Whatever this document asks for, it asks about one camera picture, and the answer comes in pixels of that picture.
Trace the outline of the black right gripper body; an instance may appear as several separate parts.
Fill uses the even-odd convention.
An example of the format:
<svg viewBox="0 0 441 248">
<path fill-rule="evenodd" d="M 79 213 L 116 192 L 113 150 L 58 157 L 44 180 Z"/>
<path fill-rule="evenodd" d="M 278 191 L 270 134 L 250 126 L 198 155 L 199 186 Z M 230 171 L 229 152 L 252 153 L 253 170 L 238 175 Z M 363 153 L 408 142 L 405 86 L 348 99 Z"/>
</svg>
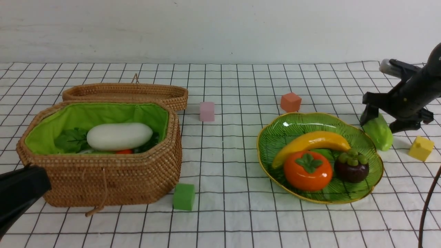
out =
<svg viewBox="0 0 441 248">
<path fill-rule="evenodd" d="M 367 92 L 362 102 L 375 103 L 392 117 L 408 117 L 434 100 L 434 61 L 422 68 L 396 59 L 390 63 L 401 68 L 401 79 L 387 93 Z"/>
</svg>

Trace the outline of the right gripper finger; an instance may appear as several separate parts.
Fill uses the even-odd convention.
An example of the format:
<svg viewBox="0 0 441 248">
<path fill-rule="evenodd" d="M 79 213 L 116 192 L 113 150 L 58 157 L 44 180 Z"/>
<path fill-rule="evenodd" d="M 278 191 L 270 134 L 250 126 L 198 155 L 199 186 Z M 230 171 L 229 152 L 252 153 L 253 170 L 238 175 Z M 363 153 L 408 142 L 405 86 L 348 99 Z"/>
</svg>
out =
<svg viewBox="0 0 441 248">
<path fill-rule="evenodd" d="M 365 109 L 362 112 L 362 115 L 360 118 L 360 125 L 364 126 L 370 120 L 378 118 L 379 108 L 378 108 L 378 105 L 375 103 L 369 103 L 369 102 L 362 102 L 362 103 L 365 105 Z"/>
<path fill-rule="evenodd" d="M 421 123 L 431 123 L 434 120 L 434 114 L 428 110 L 418 110 L 408 117 L 395 117 L 395 121 L 389 124 L 392 133 L 403 131 L 416 131 L 421 128 Z"/>
</svg>

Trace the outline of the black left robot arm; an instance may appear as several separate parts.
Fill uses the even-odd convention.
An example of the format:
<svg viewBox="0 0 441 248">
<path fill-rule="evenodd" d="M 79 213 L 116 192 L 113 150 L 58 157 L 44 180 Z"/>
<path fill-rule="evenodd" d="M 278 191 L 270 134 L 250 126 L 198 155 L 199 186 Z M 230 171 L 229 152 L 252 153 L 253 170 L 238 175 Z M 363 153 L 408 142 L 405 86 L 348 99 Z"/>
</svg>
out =
<svg viewBox="0 0 441 248">
<path fill-rule="evenodd" d="M 46 170 L 26 166 L 0 176 L 0 237 L 46 192 L 51 184 Z"/>
</svg>

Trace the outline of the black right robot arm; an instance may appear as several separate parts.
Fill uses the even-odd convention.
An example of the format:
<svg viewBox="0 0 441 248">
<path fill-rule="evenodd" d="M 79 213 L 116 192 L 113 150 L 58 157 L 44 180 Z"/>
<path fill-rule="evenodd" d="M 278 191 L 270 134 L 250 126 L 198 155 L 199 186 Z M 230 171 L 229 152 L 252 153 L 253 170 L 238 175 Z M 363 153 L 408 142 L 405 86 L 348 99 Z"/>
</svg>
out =
<svg viewBox="0 0 441 248">
<path fill-rule="evenodd" d="M 379 71 L 398 77 L 397 83 L 387 93 L 367 92 L 362 98 L 366 105 L 360 124 L 365 125 L 379 116 L 379 110 L 389 114 L 395 121 L 389 125 L 392 133 L 415 131 L 421 123 L 434 120 L 433 113 L 425 109 L 441 94 L 441 46 L 438 44 L 430 53 L 422 68 L 396 59 L 381 61 Z"/>
</svg>

